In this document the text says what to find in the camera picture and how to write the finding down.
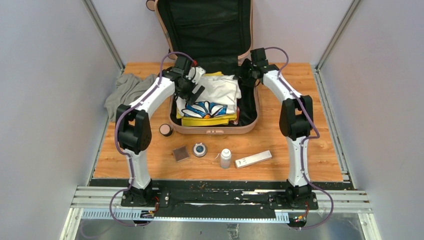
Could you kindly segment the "round blue-lid jar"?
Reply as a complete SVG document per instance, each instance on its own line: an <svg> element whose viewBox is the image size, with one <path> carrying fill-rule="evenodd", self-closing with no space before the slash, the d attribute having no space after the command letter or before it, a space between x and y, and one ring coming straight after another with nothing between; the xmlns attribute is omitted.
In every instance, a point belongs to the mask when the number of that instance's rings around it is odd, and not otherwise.
<svg viewBox="0 0 424 240"><path fill-rule="evenodd" d="M196 157L202 158L207 154L208 149L204 143L198 142L193 145L192 151Z"/></svg>

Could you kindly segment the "white bottle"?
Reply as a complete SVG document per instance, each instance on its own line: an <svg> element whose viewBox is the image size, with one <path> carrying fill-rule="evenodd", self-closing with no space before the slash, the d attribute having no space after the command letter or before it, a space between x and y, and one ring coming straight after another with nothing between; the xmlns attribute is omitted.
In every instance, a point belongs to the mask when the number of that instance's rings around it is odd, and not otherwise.
<svg viewBox="0 0 424 240"><path fill-rule="evenodd" d="M220 167L223 169L228 169L231 165L232 153L228 148L223 149L220 152Z"/></svg>

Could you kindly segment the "white rectangular box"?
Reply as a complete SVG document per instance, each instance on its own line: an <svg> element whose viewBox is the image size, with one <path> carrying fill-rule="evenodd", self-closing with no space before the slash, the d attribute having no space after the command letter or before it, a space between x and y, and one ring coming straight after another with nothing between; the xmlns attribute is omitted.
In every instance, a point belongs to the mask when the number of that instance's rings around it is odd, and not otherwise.
<svg viewBox="0 0 424 240"><path fill-rule="evenodd" d="M263 151L254 155L250 155L250 156L235 160L235 167L237 169L248 167L250 165L269 160L272 157L273 156L269 150Z"/></svg>

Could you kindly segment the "red white garment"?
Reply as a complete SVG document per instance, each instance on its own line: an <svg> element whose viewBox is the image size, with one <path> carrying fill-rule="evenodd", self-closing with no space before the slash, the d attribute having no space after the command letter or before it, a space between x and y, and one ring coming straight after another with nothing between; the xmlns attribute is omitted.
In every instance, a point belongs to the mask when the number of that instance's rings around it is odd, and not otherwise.
<svg viewBox="0 0 424 240"><path fill-rule="evenodd" d="M237 125L239 124L239 121L240 121L240 108L239 108L239 107L237 107L237 108L236 108L236 118L235 118L235 119L233 119L233 120L231 121L231 123L232 123L233 125L237 126Z"/></svg>

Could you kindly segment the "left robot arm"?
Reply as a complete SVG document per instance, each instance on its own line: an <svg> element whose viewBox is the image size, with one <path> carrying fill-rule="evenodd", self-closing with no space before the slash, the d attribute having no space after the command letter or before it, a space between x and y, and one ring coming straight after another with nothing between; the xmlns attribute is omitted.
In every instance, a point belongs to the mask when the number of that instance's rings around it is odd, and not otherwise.
<svg viewBox="0 0 424 240"><path fill-rule="evenodd" d="M129 186L124 191L132 194L135 202L142 207L153 201L147 163L153 113L170 96L194 104L205 90L199 84L205 71L189 55L178 51L175 55L177 58L171 69L162 69L141 97L129 105L120 105L116 113L114 143L118 152L126 157L130 173Z"/></svg>

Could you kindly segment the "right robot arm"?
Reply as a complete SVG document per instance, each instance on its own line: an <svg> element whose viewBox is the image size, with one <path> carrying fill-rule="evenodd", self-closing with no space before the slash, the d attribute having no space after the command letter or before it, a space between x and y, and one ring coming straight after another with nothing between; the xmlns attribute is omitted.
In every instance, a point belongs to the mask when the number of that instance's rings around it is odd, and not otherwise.
<svg viewBox="0 0 424 240"><path fill-rule="evenodd" d="M312 186L307 171L307 146L313 121L313 101L309 95L302 95L283 77L282 69L270 64L266 48L251 50L251 59L244 60L239 76L242 83L254 87L260 82L277 97L281 103L279 129L287 141L289 174L285 190L286 204L298 209L312 195Z"/></svg>

